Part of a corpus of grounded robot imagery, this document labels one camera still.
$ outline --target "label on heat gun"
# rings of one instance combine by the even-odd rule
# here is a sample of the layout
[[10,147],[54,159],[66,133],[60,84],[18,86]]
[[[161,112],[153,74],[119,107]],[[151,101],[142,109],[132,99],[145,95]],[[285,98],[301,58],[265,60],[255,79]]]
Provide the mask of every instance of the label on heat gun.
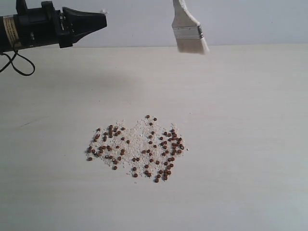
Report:
[[14,22],[14,16],[13,15],[4,16],[3,24],[4,24],[5,32],[6,32],[6,35],[8,37],[8,40],[11,46],[12,47],[14,46],[14,48],[21,47],[22,46],[21,43],[16,42],[19,39],[19,36],[18,36],[16,25]]

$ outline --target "white table surface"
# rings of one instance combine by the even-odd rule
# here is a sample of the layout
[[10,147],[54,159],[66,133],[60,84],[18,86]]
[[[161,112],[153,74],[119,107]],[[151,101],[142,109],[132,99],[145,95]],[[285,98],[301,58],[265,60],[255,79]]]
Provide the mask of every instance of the white table surface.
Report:
[[[210,49],[22,51],[36,73],[0,75],[0,230],[306,231],[308,45]],[[85,161],[97,127],[146,114],[190,148],[166,183]]]

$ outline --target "pile of seeds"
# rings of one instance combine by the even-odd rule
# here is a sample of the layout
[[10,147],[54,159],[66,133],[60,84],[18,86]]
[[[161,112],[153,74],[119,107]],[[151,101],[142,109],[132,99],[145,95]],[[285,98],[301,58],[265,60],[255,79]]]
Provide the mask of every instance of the pile of seeds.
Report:
[[129,167],[132,177],[168,180],[185,144],[175,125],[170,129],[158,125],[157,118],[147,115],[131,129],[124,122],[98,128],[87,149],[87,160],[101,159],[113,170]]

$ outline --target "power cord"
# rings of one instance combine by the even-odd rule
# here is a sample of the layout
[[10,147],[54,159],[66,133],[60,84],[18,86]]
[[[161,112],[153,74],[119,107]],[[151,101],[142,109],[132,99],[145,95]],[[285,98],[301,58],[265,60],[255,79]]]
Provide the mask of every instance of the power cord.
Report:
[[[27,59],[26,57],[20,55],[20,54],[18,53],[18,50],[15,49],[15,45],[16,45],[18,42],[19,42],[19,40],[16,40],[16,41],[14,42],[14,44],[13,44],[13,52],[14,52],[14,55],[13,55],[12,58],[11,58],[8,54],[2,53],[2,52],[0,53],[1,56],[6,56],[6,57],[9,59],[8,63],[0,70],[0,73],[3,72],[9,65],[12,65],[13,69],[14,69],[17,73],[21,74],[22,76],[30,76],[30,75],[32,75],[32,74],[35,72],[35,65],[34,65],[34,63],[31,62],[29,59]],[[33,71],[32,71],[30,74],[26,74],[26,73],[24,73],[24,72],[18,70],[18,69],[14,66],[13,61],[14,61],[14,59],[15,59],[17,56],[23,58],[24,60],[26,60],[27,62],[29,62],[29,63],[32,65]]]

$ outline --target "white crushed particles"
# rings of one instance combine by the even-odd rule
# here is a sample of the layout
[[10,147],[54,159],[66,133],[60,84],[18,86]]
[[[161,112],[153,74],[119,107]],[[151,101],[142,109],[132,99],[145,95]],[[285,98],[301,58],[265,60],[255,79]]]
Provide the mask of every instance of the white crushed particles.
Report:
[[[114,166],[123,166],[123,168],[128,169],[129,175],[133,176],[135,173],[138,174],[138,177],[147,177],[148,176],[144,173],[145,170],[148,170],[152,176],[151,179],[155,179],[156,175],[158,174],[159,170],[166,169],[166,166],[164,165],[164,162],[167,161],[168,158],[174,157],[175,161],[172,163],[176,165],[177,158],[184,155],[184,148],[182,148],[182,153],[178,154],[176,153],[174,156],[171,156],[172,153],[172,146],[171,144],[176,141],[168,142],[168,139],[170,137],[167,137],[164,135],[164,132],[171,133],[170,131],[172,129],[175,130],[175,133],[178,135],[178,138],[181,136],[179,135],[179,131],[175,124],[171,124],[170,128],[163,128],[161,127],[157,121],[154,121],[154,117],[150,117],[149,119],[142,119],[137,122],[136,126],[133,128],[127,128],[125,127],[124,121],[116,122],[116,124],[113,124],[113,128],[118,127],[118,131],[121,131],[121,134],[118,136],[113,136],[112,138],[109,138],[107,135],[107,141],[103,141],[104,133],[108,132],[109,125],[107,125],[105,128],[100,128],[100,131],[95,132],[94,136],[100,135],[99,139],[97,139],[96,142],[92,140],[90,143],[90,146],[92,149],[94,149],[97,153],[99,153],[99,147],[101,146],[110,146],[112,147],[111,151],[108,151],[107,149],[103,150],[102,156],[97,157],[96,153],[87,153],[87,158],[92,157],[93,160],[101,159],[103,162],[113,168]],[[183,137],[181,143],[185,147],[185,142]],[[160,145],[161,142],[167,141],[167,149],[163,149],[163,146]],[[121,154],[121,150],[125,149],[125,154]],[[151,150],[152,156],[149,156],[148,153],[143,154],[143,150]],[[162,153],[166,150],[169,151],[169,154],[166,154],[166,156],[162,156]],[[105,156],[113,156],[112,159],[106,159]],[[118,161],[118,163],[115,165],[113,163],[113,159],[117,159],[118,157],[122,157],[122,160]],[[133,158],[140,158],[140,161],[133,162]]]

